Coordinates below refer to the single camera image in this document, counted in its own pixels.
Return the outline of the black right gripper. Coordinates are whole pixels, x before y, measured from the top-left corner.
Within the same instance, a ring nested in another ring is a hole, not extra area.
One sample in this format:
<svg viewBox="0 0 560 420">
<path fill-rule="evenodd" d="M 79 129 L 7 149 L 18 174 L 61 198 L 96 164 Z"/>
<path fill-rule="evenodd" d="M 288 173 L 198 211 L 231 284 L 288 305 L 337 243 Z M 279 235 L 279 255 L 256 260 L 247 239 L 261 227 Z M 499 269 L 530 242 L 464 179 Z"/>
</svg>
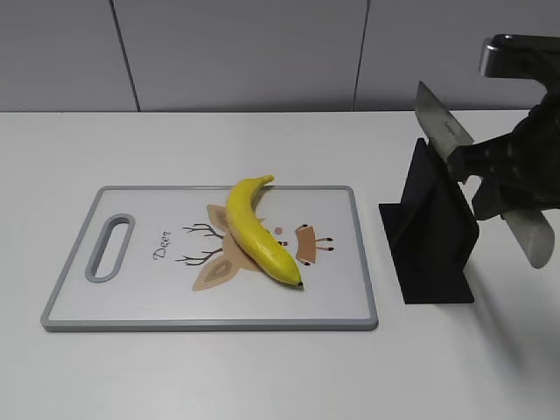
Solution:
<svg viewBox="0 0 560 420">
<path fill-rule="evenodd" d="M 559 208 L 559 83 L 514 132 L 482 143 L 460 145 L 447 158 L 450 178 L 481 177 L 472 198 L 477 221 L 513 210 Z M 519 189 L 502 183 L 519 183 Z"/>
</svg>

